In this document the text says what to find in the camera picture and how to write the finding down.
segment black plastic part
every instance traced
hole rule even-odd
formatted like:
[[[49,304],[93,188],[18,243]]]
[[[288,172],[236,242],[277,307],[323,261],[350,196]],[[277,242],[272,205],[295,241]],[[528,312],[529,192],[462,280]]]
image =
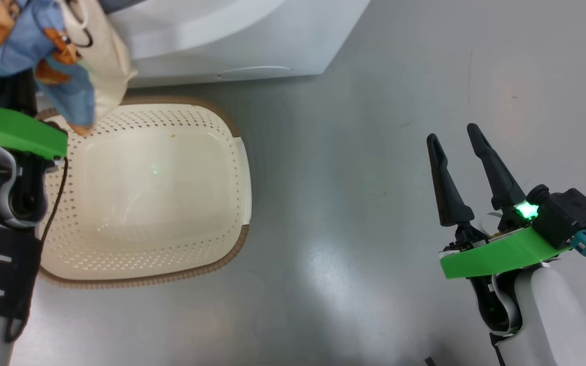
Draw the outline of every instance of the black plastic part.
[[[44,158],[29,153],[14,153],[17,165],[23,174],[18,176],[10,190],[10,210],[15,218],[28,222],[39,222],[47,209],[44,194]]]
[[[503,164],[499,155],[494,151],[488,140],[485,138],[478,125],[470,123],[467,125],[467,133],[488,176],[492,190],[492,207],[499,210],[504,206],[515,206],[526,199],[523,190],[512,177],[508,168]]]
[[[35,100],[33,70],[0,77],[0,108],[18,111],[27,116],[38,114]]]
[[[493,331],[507,331],[510,324],[508,313],[495,292],[490,291],[491,276],[472,277],[468,280],[474,287],[479,313],[486,326]]]
[[[528,193],[528,203],[539,206],[533,229],[554,248],[567,248],[567,241],[578,231],[586,230],[586,196],[576,188],[563,194],[549,194],[539,185]]]
[[[530,224],[530,220],[519,214],[514,206],[503,206],[501,210],[502,217],[497,226],[499,232],[516,230]]]
[[[449,244],[445,250],[463,250],[473,248],[472,244],[479,241],[488,242],[488,236],[473,227],[470,223],[458,223],[456,228],[456,242]]]
[[[458,189],[451,179],[447,170],[447,156],[435,134],[426,137],[426,146],[428,147],[440,225],[449,227],[474,220],[472,209],[462,201]]]
[[[23,174],[17,176],[9,195],[10,211],[15,218],[26,222],[39,222],[47,209],[46,194],[44,194],[44,173],[47,164],[52,164],[44,158],[30,153],[11,151],[15,161]],[[6,167],[0,167],[0,189],[12,178],[16,172]],[[0,224],[8,227],[2,214]]]

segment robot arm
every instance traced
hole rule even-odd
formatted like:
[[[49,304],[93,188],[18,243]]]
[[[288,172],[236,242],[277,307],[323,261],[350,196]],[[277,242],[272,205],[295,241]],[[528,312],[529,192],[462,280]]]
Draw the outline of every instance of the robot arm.
[[[0,107],[14,109],[0,108],[0,365],[8,364],[28,319],[42,253],[37,225],[47,211],[44,174],[67,152],[66,132],[19,113],[35,114],[28,80],[28,74],[0,79]]]
[[[447,278],[472,284],[479,312],[502,366],[586,364],[586,316],[552,261],[575,249],[586,257],[586,197],[572,188],[551,194],[544,185],[527,197],[477,125],[467,127],[493,197],[502,211],[499,232],[487,236],[470,224],[435,135],[426,142],[442,226],[456,239],[440,253]]]

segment white plastic basket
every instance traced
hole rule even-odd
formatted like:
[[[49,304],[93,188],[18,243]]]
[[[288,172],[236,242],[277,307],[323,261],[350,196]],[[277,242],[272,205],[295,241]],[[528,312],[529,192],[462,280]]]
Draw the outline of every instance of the white plastic basket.
[[[53,114],[39,117],[69,130]],[[125,287],[197,276],[227,264],[246,239],[246,149],[230,120],[204,102],[127,100],[91,136],[70,134],[68,158],[42,253],[41,273],[54,283]],[[49,207],[62,176],[47,176]]]

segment cable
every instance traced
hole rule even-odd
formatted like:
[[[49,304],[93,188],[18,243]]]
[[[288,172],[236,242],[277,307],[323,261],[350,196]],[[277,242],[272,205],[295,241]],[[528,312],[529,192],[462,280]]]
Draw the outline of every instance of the cable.
[[[42,233],[42,239],[40,241],[44,245],[44,239],[47,238],[47,234],[49,234],[49,228],[51,227],[51,222],[53,222],[53,218],[55,217],[55,213],[58,211],[58,204],[60,204],[60,199],[63,196],[63,190],[65,190],[65,183],[67,182],[67,171],[69,170],[69,160],[67,156],[65,156],[65,169],[63,170],[63,180],[60,181],[60,188],[58,189],[58,196],[55,198],[55,204],[53,205],[53,210],[51,211],[51,215],[49,215],[49,220],[47,220],[47,225],[44,227],[44,233]]]

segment cloth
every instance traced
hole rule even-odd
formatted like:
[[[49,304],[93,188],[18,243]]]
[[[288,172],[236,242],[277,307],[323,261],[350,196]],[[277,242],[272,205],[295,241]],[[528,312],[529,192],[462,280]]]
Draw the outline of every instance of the cloth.
[[[0,0],[0,76],[30,68],[79,134],[120,104],[136,74],[97,0]]]

